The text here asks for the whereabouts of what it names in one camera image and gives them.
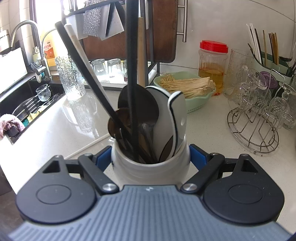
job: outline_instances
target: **purple lid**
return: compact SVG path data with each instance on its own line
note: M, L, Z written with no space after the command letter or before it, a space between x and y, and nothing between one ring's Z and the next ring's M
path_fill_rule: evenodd
M262 72L260 72L260 74L262 74L264 76L264 78L266 79L266 82L267 82L267 86L268 86L270 73L268 73L266 71L262 71ZM276 89L277 87L278 87L278 83L277 83L275 77L273 75L271 75L269 89Z

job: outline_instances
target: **yellow liquid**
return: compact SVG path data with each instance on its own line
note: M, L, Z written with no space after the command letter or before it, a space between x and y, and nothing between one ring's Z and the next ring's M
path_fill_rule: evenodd
M203 68L198 70L198 75L201 78L210 77L216 85L216 94L219 95L223 90L223 76L224 72L213 68Z

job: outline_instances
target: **enoki mushroom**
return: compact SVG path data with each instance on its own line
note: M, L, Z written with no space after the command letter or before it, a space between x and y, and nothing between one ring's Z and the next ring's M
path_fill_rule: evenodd
M215 83L210 77L176 80L170 74L164 75L159 85L170 93L174 91L183 92L186 99L205 96L215 89Z

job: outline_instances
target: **white ceramic jar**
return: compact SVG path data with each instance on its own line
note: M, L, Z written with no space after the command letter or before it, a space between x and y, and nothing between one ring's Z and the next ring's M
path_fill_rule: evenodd
M179 151L172 158L161 163L142 164L127 158L115 140L111 160L114 173L122 185L181 186L189 169L190 150L185 138Z

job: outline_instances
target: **green basket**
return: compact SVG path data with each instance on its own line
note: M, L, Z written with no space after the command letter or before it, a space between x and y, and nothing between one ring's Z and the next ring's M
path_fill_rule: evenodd
M186 72L186 71L181 71L181 72L175 72L175 73L168 73L171 74L176 80L185 80L185 79L191 79L191 78L200 78L198 75ZM160 79L163 76L158 76L156 77L153 82L156 86L160 87L159 82ZM198 96L198 97L194 97L191 99L186 99L186 109L187 109L187 113L195 111L199 108L201 108L202 106L205 105L205 103L207 103L207 101L209 100L209 98L216 92L216 89L214 89L213 91L211 91L209 94L207 94L206 96Z

